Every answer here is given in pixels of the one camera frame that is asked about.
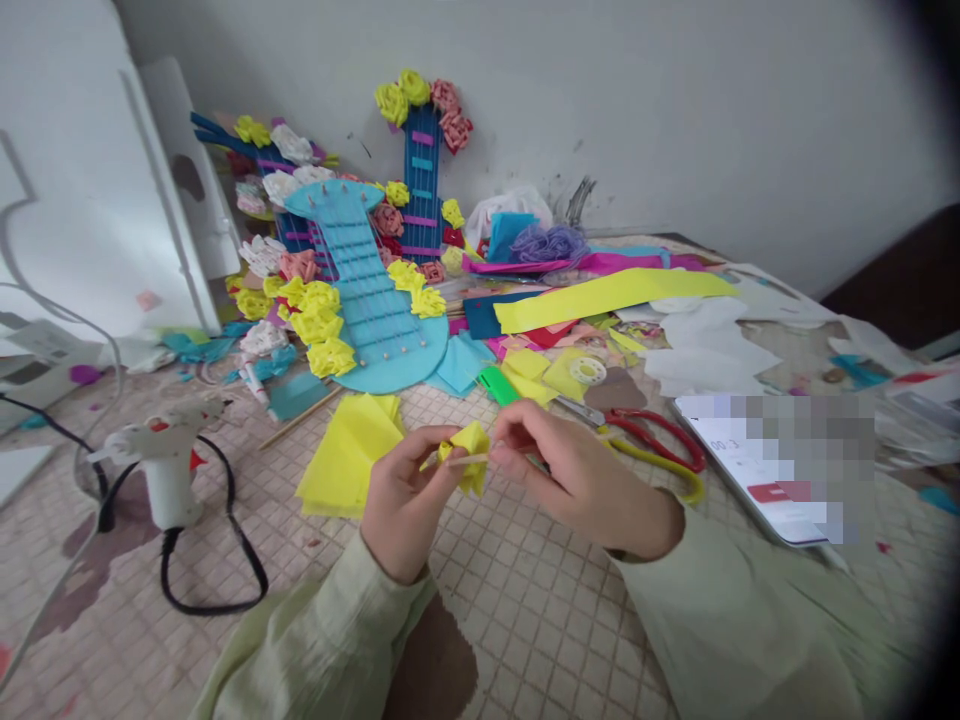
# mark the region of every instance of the wooden stick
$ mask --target wooden stick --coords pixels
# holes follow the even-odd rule
[[[280,428],[279,431],[277,431],[276,433],[274,433],[273,435],[271,435],[269,438],[267,438],[266,440],[264,440],[264,441],[263,441],[263,444],[260,445],[260,447],[257,448],[257,449],[258,449],[258,450],[266,450],[268,447],[270,447],[271,445],[273,445],[277,440],[279,440],[280,438],[282,438],[284,435],[286,435],[286,434],[289,433],[291,430],[293,430],[297,425],[299,425],[299,424],[302,423],[304,420],[306,420],[308,417],[310,417],[314,412],[316,412],[316,411],[319,410],[321,407],[323,407],[323,406],[326,405],[328,402],[330,402],[330,401],[333,400],[335,397],[337,397],[337,396],[338,396],[340,393],[342,393],[345,389],[346,389],[346,388],[344,388],[343,385],[335,385],[334,388],[333,388],[333,390],[330,391],[330,394],[329,394],[329,395],[327,395],[325,398],[322,398],[320,401],[314,403],[311,407],[307,408],[307,409],[304,410],[302,413],[300,413],[299,415],[297,415],[293,420],[291,420],[291,421],[288,422],[286,425],[284,425],[282,428]]]

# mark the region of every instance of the purple yarn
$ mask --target purple yarn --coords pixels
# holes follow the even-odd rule
[[[528,225],[513,245],[510,246],[511,260],[519,262],[549,262],[551,260],[570,260],[576,265],[590,253],[583,234],[569,225],[555,225],[549,230],[540,228],[539,223]]]

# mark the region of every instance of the black cable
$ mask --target black cable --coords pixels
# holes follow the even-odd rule
[[[220,458],[221,462],[223,462],[224,468],[226,468],[227,519],[230,521],[230,525],[233,527],[233,533],[237,536],[237,541],[240,543],[240,547],[243,549],[244,555],[247,556],[247,560],[250,562],[250,567],[253,568],[253,574],[257,576],[257,582],[260,585],[260,595],[257,596],[255,600],[248,600],[246,602],[235,603],[233,605],[186,605],[177,600],[173,596],[173,592],[170,590],[170,579],[168,574],[170,570],[170,556],[173,555],[173,551],[177,547],[177,540],[180,538],[180,533],[183,532],[183,528],[170,528],[163,535],[163,546],[160,551],[160,587],[163,589],[164,597],[167,598],[174,608],[182,612],[184,615],[197,615],[200,617],[232,615],[233,613],[240,613],[249,610],[263,600],[267,594],[267,590],[270,589],[270,581],[267,578],[266,571],[263,569],[263,564],[260,562],[260,558],[257,557],[256,550],[253,549],[250,541],[247,540],[247,536],[243,534],[243,530],[240,528],[240,523],[237,522],[237,519],[233,515],[233,504],[237,498],[237,481],[233,475],[233,468],[230,467],[230,462],[227,460],[227,456],[224,455],[223,451],[214,445],[211,440],[203,437],[203,435],[198,435],[197,440],[213,450],[217,454],[217,457]]]
[[[33,413],[36,413],[47,422],[47,425],[52,427],[54,430],[56,430],[58,433],[63,435],[68,440],[73,440],[77,445],[79,445],[89,453],[92,453],[94,451],[93,448],[90,447],[89,443],[87,443],[86,440],[84,440],[83,438],[77,435],[74,435],[72,432],[67,430],[63,425],[61,425],[56,420],[54,420],[53,417],[50,415],[50,413],[48,413],[46,410],[43,410],[42,408],[34,407],[33,405],[28,405],[27,403],[20,402],[19,400],[14,400],[13,398],[8,397],[5,393],[0,393],[0,400],[6,400],[11,405],[16,405],[18,407],[22,407],[24,410],[29,410]],[[106,512],[104,513],[104,503],[107,499],[107,495],[110,492],[109,490],[110,483],[107,481],[107,474],[103,471],[103,468],[100,466],[100,463],[95,462],[95,463],[91,463],[91,465],[93,466],[93,471],[97,474],[97,486],[100,491],[100,503],[101,503],[100,510],[101,511],[100,511],[100,514],[98,515],[97,524],[98,524],[98,527],[100,528],[100,532],[110,532],[111,530],[113,530],[114,525],[116,524],[116,520],[113,517],[113,509],[109,505],[106,506]]]

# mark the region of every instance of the white wall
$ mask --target white wall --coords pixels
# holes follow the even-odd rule
[[[396,178],[373,91],[413,67],[476,127],[441,180],[465,213],[521,180],[565,206],[589,174],[586,227],[682,232],[815,296],[958,196],[880,5],[119,0],[137,59],[175,55],[201,110],[284,115]]]

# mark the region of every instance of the plastic bag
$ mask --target plastic bag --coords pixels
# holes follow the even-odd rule
[[[544,230],[553,227],[553,213],[537,189],[533,185],[521,185],[477,203],[463,227],[463,237],[474,249],[481,240],[490,237],[490,224],[498,212],[533,213]]]

